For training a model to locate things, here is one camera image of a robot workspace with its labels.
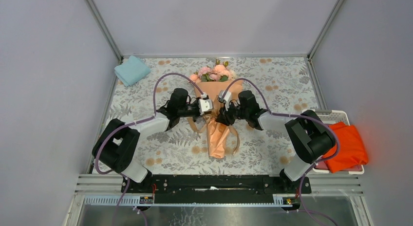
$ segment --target blue towel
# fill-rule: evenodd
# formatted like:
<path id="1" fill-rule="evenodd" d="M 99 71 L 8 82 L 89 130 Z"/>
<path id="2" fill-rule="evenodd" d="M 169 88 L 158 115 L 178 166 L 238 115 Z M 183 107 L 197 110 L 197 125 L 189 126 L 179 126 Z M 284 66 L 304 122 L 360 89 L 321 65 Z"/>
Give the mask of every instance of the blue towel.
<path id="1" fill-rule="evenodd" d="M 125 86 L 131 86 L 150 73 L 150 68 L 144 62 L 134 56 L 128 61 L 115 67 L 116 76 Z"/>

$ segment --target leaf pattern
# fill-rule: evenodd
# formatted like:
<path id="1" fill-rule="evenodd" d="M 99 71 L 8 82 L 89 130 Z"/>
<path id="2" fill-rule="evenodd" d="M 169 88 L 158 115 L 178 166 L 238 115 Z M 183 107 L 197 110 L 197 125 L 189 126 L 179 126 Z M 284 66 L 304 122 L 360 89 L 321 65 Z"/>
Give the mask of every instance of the leaf pattern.
<path id="1" fill-rule="evenodd" d="M 151 116 L 153 88 L 162 75 L 177 72 L 189 76 L 201 67 L 215 64 L 215 58 L 147 58 L 143 61 L 151 68 L 151 73 L 130 87 L 118 81 L 105 125 L 113 118 L 130 122 Z M 229 62 L 228 67 L 238 77 L 245 77 L 259 87 L 273 111 L 300 113 L 304 109 L 318 107 L 302 57 L 221 59 L 221 62 L 224 61 Z M 188 81 L 168 76 L 155 89 L 157 108 L 166 103 L 175 88 L 184 88 L 194 96 L 193 87 Z M 257 102 L 263 106 L 255 89 L 246 83 L 243 88 L 252 90 Z M 197 120 L 199 128 L 204 123 L 203 119 Z M 206 132 L 198 134 L 192 131 L 185 119 L 181 119 L 177 126 L 167 132 L 141 138 L 134 159 L 155 174 L 279 174 L 285 167 L 285 161 L 295 155 L 287 134 L 252 130 L 245 121 L 236 121 L 234 127 L 240 135 L 239 152 L 235 155 L 226 154 L 223 159 L 208 156 Z M 231 149 L 235 144 L 236 138 L 230 135 L 227 147 Z M 108 170 L 102 163 L 99 163 L 99 167 Z"/>

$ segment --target green leaf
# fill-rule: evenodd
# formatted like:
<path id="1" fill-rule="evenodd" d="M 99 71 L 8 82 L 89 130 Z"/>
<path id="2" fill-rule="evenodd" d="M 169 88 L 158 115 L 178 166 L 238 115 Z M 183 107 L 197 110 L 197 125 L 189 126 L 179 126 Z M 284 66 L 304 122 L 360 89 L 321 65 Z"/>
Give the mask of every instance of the green leaf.
<path id="1" fill-rule="evenodd" d="M 228 76 L 222 76 L 220 82 L 228 81 Z"/>

